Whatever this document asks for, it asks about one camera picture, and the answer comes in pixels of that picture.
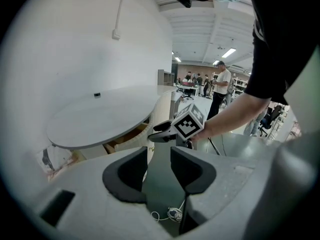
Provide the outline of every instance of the office chair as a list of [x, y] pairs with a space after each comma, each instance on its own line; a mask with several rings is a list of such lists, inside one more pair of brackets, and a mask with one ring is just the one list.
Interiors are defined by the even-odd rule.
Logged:
[[187, 100], [189, 100], [189, 98], [194, 100], [194, 98], [191, 97], [191, 94], [194, 94], [194, 90], [193, 89], [185, 89], [184, 90], [184, 94], [186, 94], [186, 99]]
[[282, 109], [282, 106], [277, 105], [274, 108], [274, 110], [271, 112], [271, 114], [267, 113], [265, 117], [261, 120], [260, 122], [261, 126], [258, 128], [258, 130], [260, 130], [260, 137], [262, 137], [263, 133], [265, 133], [265, 136], [267, 137], [268, 134], [263, 128], [265, 128], [266, 130], [269, 130], [271, 128], [272, 124], [275, 123], [274, 121], [280, 115], [281, 109]]

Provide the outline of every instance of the black rectangle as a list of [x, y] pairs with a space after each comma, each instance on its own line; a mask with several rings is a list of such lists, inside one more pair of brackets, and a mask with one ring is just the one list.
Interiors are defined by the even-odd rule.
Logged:
[[67, 190], [62, 190], [59, 192], [59, 194], [56, 195], [56, 197], [42, 212], [41, 218], [51, 226], [55, 227], [75, 195], [75, 193]]

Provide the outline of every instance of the round white tabletop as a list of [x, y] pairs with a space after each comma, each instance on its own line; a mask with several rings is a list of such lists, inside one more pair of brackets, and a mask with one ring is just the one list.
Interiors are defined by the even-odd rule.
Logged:
[[131, 86], [87, 95], [67, 105], [50, 119], [46, 134], [56, 146], [85, 149], [112, 141], [146, 120], [172, 86]]

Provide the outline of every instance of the hand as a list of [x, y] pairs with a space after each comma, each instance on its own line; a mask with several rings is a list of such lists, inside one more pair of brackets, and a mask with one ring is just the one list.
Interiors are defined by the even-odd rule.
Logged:
[[191, 137], [192, 141], [199, 141], [202, 139], [206, 139], [208, 137], [212, 137], [214, 135], [212, 129], [209, 129], [208, 124], [204, 123], [204, 129], [200, 131], [198, 134]]

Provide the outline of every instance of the man in white shirt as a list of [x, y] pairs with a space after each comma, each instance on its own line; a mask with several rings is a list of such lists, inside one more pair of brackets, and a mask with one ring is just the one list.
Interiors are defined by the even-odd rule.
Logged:
[[216, 66], [221, 71], [221, 73], [218, 75], [218, 78], [214, 83], [215, 86], [213, 100], [207, 120], [213, 118], [215, 115], [219, 113], [219, 106], [228, 92], [228, 85], [231, 80], [231, 73], [229, 70], [226, 69], [226, 65], [223, 61], [220, 60], [216, 64]]

